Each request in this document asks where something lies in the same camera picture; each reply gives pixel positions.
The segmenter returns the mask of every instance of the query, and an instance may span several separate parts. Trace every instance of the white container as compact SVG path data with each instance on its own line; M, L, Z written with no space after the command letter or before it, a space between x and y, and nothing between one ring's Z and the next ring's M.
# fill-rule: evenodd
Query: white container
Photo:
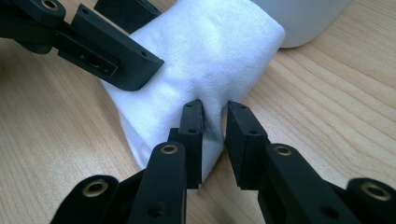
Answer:
M319 35L349 0L251 0L286 31L281 48L301 46Z

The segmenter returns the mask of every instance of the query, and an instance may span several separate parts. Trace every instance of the fabric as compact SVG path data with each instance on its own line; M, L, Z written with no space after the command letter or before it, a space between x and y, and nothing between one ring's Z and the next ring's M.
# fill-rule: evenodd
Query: fabric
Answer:
M134 157L145 168L151 150L180 123L182 106L205 108L203 179L223 149L221 118L256 83L283 41L283 28L249 0L177 0L131 38L165 61L139 91L104 86L120 112Z

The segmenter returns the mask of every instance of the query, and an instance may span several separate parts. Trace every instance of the white towel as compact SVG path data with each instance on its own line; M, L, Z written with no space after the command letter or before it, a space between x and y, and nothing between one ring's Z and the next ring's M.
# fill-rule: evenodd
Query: white towel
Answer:
M180 123L182 106L205 108L203 179L223 149L221 118L228 101L240 101L283 41L283 28L249 0L177 0L131 35L165 61L139 91L105 83L141 168L154 147Z

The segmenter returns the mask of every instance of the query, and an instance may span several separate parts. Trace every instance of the table surface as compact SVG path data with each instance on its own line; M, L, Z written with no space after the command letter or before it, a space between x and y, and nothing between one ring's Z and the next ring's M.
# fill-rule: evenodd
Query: table surface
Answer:
M78 2L61 1L66 19ZM93 7L94 0L81 1ZM172 0L152 1L162 11ZM281 49L243 103L272 142L296 147L324 179L396 188L396 2L352 1L318 38ZM49 223L82 179L137 167L98 78L0 39L0 223ZM187 200L188 223L263 223L224 152Z

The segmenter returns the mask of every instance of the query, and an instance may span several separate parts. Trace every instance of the wood grain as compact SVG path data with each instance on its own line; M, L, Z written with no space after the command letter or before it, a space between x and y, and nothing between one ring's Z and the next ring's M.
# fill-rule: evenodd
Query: wood grain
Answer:
M61 1L71 21L78 3ZM172 0L152 0L162 11ZM318 38L281 49L244 100L273 142L326 180L368 176L396 188L396 2L352 1ZM100 81L56 56L0 39L0 223L49 223L96 174L138 171ZM227 152L188 198L188 223L263 223L257 193L234 183Z

